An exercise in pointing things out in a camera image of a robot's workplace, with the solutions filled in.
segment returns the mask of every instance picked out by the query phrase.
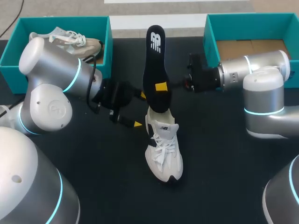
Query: white sneaker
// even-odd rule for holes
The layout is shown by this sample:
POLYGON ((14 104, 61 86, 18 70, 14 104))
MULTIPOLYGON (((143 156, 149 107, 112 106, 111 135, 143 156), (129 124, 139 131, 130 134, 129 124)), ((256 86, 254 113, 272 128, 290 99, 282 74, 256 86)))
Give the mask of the white sneaker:
POLYGON ((183 173, 183 159, 178 148, 177 130, 170 110, 156 113, 150 107, 145 116, 150 143, 145 158, 154 175, 163 182, 177 181, 183 173))
POLYGON ((94 55, 95 57, 100 56, 99 53, 103 47, 103 43, 97 39, 85 38, 84 35, 77 34, 73 31, 65 31, 59 27, 56 27, 49 34, 37 34, 32 32, 29 35, 29 41, 35 37, 47 39, 49 42, 80 59, 84 59, 89 55, 94 55))

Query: black table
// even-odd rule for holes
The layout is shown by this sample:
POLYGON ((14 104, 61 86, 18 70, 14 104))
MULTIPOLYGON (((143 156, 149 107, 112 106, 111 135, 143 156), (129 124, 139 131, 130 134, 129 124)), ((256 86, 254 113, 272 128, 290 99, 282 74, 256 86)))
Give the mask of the black table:
MULTIPOLYGON (((0 42, 0 49, 5 44, 0 42)), ((172 81, 187 73, 188 54, 195 52, 203 53, 200 37, 167 39, 165 65, 172 81)), ((145 39, 114 40, 114 78, 141 88, 144 62, 145 39)), ((298 96, 297 89, 285 90, 285 104, 299 104, 298 96)), ((0 103, 18 97, 1 76, 0 103)), ((299 153, 298 140, 259 140, 247 134, 241 91, 193 94, 179 89, 171 112, 180 125, 184 172, 177 186, 167 186, 146 163, 145 127, 114 125, 108 110, 95 115, 83 100, 68 98, 70 124, 31 139, 77 191, 81 224, 266 224, 263 188, 299 153)), ((147 108, 136 99, 123 114, 144 123, 147 108)))

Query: teal box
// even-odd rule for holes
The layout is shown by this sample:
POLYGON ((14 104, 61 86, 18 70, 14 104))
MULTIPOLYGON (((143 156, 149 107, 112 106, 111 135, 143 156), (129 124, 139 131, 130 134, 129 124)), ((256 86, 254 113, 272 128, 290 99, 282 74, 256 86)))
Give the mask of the teal box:
POLYGON ((292 78, 286 88, 299 88, 299 20, 294 13, 208 14, 203 45, 207 64, 218 65, 216 41, 283 40, 291 56, 292 78))
POLYGON ((0 59, 0 71, 14 94, 27 91, 28 83, 19 71, 19 60, 29 42, 29 34, 48 34, 55 27, 101 40, 105 45, 104 58, 103 64, 97 64, 97 69, 104 78, 111 76, 113 39, 108 16, 24 17, 18 20, 0 59))

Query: black insole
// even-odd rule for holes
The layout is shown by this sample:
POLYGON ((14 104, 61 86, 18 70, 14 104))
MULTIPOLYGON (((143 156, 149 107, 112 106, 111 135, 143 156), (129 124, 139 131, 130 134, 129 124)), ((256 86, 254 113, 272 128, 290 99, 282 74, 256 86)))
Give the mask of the black insole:
POLYGON ((165 32, 158 25, 151 26, 146 34, 146 59, 143 73, 143 90, 149 106, 157 113, 168 110, 171 103, 171 89, 167 76, 165 57, 165 32), (157 91, 156 84, 166 83, 167 91, 157 91))

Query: cable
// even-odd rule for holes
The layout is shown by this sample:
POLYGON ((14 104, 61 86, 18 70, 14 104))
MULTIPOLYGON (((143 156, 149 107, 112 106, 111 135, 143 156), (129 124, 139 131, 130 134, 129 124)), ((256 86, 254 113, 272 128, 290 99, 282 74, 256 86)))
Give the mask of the cable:
MULTIPOLYGON (((25 96, 22 96, 18 101, 14 102, 10 105, 9 110, 11 110, 13 107, 17 106, 20 102, 22 102, 25 99, 25 96)), ((4 111, 2 114, 0 114, 0 118, 6 114, 6 111, 4 111)))
POLYGON ((24 0, 22 0, 22 5, 21 5, 20 11, 19 11, 17 17, 16 17, 16 18, 14 19, 14 21, 7 27, 7 29, 4 30, 4 32, 0 35, 0 38, 6 33, 6 31, 9 30, 9 28, 10 28, 10 27, 14 24, 14 22, 19 18, 20 14, 21 14, 21 11, 22 11, 22 9, 23 9, 23 5, 24 5, 24 0))
POLYGON ((92 107, 90 105, 90 101, 89 101, 89 96, 90 96, 90 89, 92 88, 92 84, 93 84, 93 77, 94 77, 94 73, 95 73, 95 70, 96 70, 96 66, 97 66, 97 60, 95 58, 94 55, 89 55, 87 56, 86 58, 83 59, 83 61, 85 62, 88 58, 92 57, 93 58, 93 71, 91 73, 91 78, 89 80, 89 84, 88 84, 88 88, 87 88, 87 95, 86 95, 86 102, 87 102, 87 105, 88 107, 94 112, 94 113, 99 113, 99 108, 100 108, 100 105, 98 104, 97 107, 92 107))

